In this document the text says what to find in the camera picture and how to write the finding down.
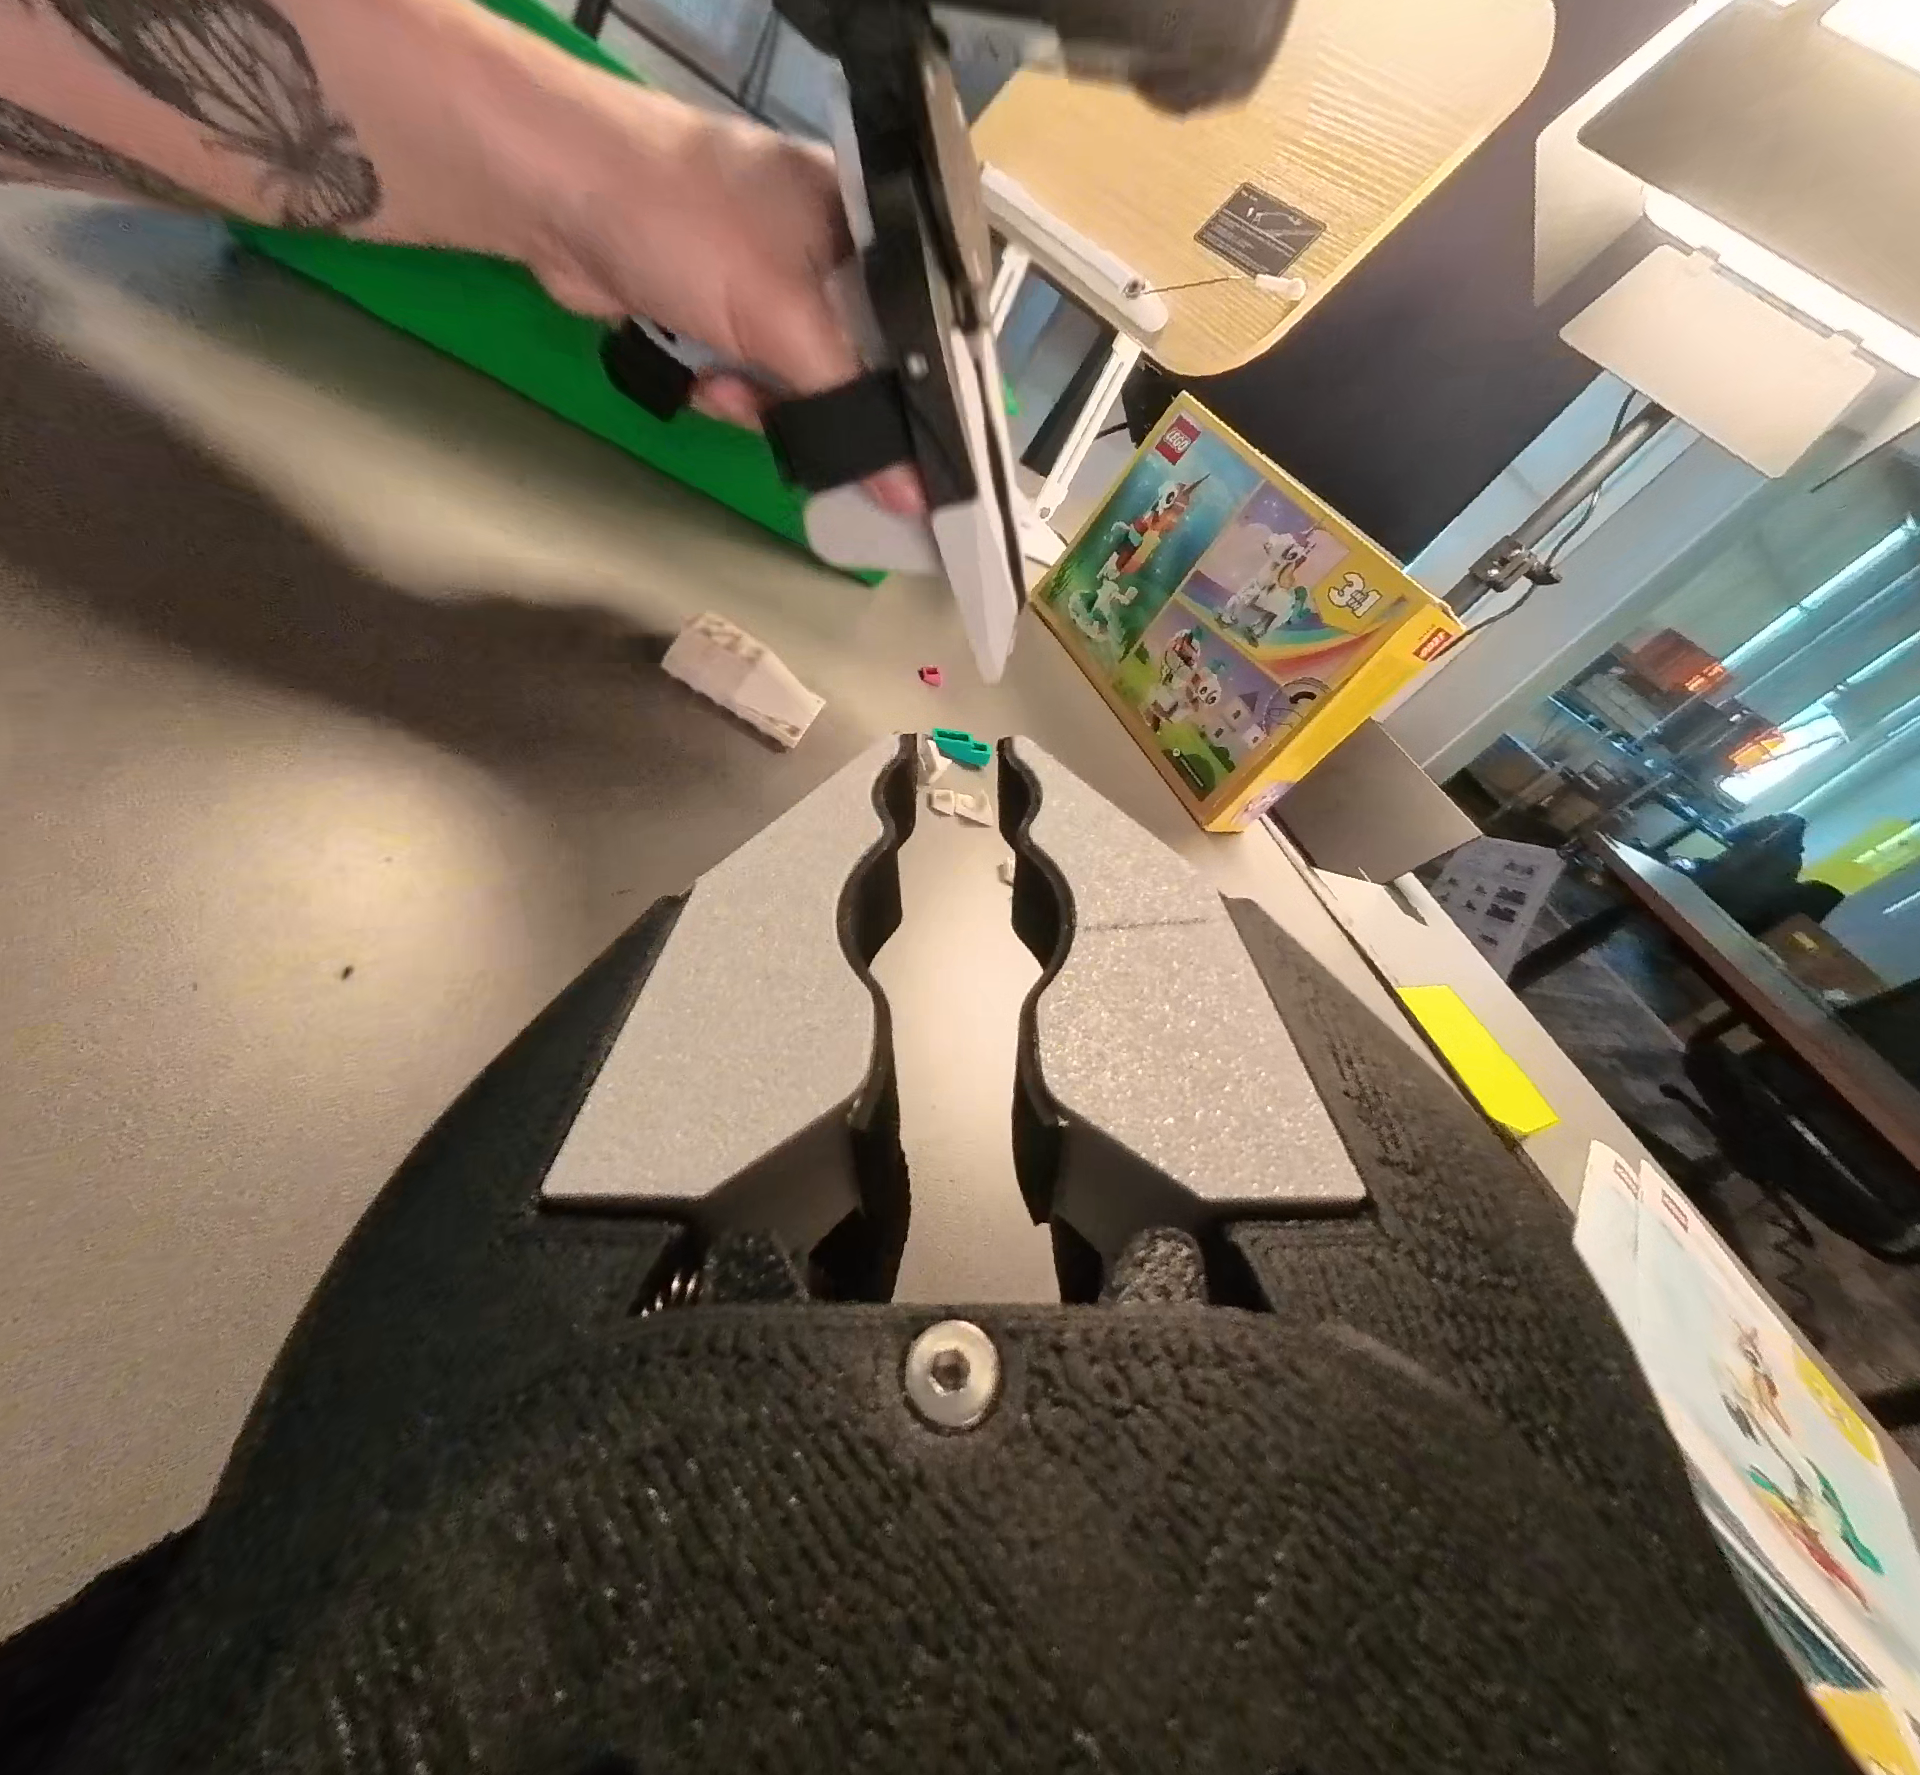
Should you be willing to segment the brown background desk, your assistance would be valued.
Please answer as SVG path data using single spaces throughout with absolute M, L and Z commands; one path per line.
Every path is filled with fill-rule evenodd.
M 1741 1021 L 1811 1068 L 1906 1164 L 1918 1164 L 1916 1085 L 1801 988 L 1692 878 L 1611 839 L 1599 839 L 1596 854 L 1620 892 L 1674 937 Z

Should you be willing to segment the grey cardboard flap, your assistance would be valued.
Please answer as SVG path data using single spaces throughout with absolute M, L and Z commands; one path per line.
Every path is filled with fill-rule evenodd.
M 1317 870 L 1374 883 L 1412 875 L 1484 834 L 1379 721 L 1348 735 L 1285 808 Z

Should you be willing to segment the lego instruction booklet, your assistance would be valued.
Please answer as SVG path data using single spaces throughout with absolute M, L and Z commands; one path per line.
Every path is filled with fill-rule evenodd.
M 1914 1773 L 1918 1554 L 1876 1429 L 1651 1162 L 1592 1143 L 1575 1248 L 1830 1729 L 1862 1770 Z

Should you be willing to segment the black label sticker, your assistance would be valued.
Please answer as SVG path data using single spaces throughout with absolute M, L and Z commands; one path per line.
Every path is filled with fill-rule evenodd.
M 1326 237 L 1328 226 L 1258 182 L 1239 182 L 1199 226 L 1194 243 L 1235 274 L 1279 283 Z

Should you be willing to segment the yellow sticky note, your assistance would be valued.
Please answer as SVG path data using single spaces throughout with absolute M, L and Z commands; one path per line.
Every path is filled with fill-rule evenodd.
M 1512 1143 L 1557 1127 L 1559 1113 L 1472 1006 L 1447 984 L 1400 986 L 1396 1001 L 1461 1090 Z

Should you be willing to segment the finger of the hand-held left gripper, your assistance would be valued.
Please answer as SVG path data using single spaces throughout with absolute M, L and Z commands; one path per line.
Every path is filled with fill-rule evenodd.
M 999 683 L 1027 607 L 1015 459 L 997 353 L 994 232 L 946 52 L 919 53 L 929 299 L 939 341 L 941 466 L 924 468 L 931 528 L 987 683 Z

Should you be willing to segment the yellow lego set box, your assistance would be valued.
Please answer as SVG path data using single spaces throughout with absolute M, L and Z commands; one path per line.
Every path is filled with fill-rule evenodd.
M 1258 827 L 1463 641 L 1437 595 L 1191 393 L 1032 603 L 1211 832 Z

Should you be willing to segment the metal storage shelf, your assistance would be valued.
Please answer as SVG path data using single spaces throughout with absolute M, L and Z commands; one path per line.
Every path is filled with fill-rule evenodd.
M 1841 743 L 1822 712 L 1752 706 L 1730 666 L 1674 631 L 1611 645 L 1547 712 L 1562 771 L 1610 816 L 1663 808 L 1730 823 Z

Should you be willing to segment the person's left hand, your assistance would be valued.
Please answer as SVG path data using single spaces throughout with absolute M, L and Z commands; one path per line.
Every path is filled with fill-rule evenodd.
M 610 86 L 516 129 L 514 255 L 567 310 L 707 347 L 699 411 L 758 425 L 858 381 L 853 229 L 823 146 Z

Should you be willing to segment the black office chair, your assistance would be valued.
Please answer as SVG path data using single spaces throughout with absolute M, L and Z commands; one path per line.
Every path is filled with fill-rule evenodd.
M 1845 1002 L 1833 1014 L 1838 1051 L 1887 1073 L 1883 1117 L 1841 1090 L 1837 1068 L 1779 1038 L 1735 1047 L 1715 1023 L 1684 1053 L 1684 1072 L 1726 1164 L 1800 1203 L 1878 1261 L 1918 1261 L 1918 982 Z

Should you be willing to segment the white table frame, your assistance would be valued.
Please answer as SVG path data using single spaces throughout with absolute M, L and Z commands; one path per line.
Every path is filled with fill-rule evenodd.
M 1065 551 L 1055 515 L 1075 477 L 1121 408 L 1122 389 L 1138 367 L 1153 356 L 1176 310 L 1192 310 L 1202 290 L 1255 293 L 1289 316 L 1310 303 L 1302 274 L 1209 274 L 1183 283 L 1151 283 L 1114 251 L 1098 248 L 1080 229 L 1043 207 L 1034 193 L 997 165 L 982 176 L 990 221 L 1000 240 L 993 285 L 993 327 L 1003 338 L 1023 287 L 1042 276 L 1096 327 L 1087 358 L 1053 401 L 1020 457 L 1015 521 L 1020 552 L 1036 567 L 1053 567 Z

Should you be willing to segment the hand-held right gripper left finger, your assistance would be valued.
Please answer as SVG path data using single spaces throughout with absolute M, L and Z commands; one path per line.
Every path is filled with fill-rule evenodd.
M 899 1267 L 910 1224 L 892 1011 L 919 752 L 885 739 L 699 875 L 542 1185 L 575 1212 Z

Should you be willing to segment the white sloped Lego piece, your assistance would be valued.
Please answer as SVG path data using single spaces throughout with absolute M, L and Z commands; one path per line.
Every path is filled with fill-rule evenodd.
M 805 743 L 826 706 L 768 642 L 714 612 L 684 621 L 661 666 L 781 752 Z

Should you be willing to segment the green plastic bin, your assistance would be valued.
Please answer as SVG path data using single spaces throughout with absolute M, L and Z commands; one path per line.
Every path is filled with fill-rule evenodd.
M 691 411 L 674 422 L 643 411 L 605 372 L 607 327 L 564 311 L 523 269 L 474 251 L 362 243 L 244 221 L 227 229 L 240 249 L 315 283 L 809 554 L 806 493 L 781 479 L 768 439 Z

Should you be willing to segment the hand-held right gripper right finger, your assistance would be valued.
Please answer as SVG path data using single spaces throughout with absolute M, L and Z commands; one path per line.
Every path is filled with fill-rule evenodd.
M 1020 1005 L 1015 1164 L 1060 1275 L 1151 1229 L 1349 1217 L 1352 1159 L 1217 883 L 1038 743 L 999 746 Z

